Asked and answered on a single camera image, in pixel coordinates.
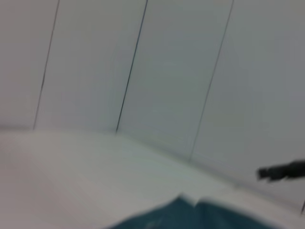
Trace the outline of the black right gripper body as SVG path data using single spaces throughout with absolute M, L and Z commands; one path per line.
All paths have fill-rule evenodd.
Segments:
M 285 171 L 285 178 L 287 179 L 297 179 L 305 177 L 305 161 L 298 160 L 291 162 Z

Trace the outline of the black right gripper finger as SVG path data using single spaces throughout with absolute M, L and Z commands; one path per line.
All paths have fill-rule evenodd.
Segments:
M 284 166 L 262 167 L 256 172 L 258 180 L 267 180 L 269 182 L 276 182 L 286 177 Z

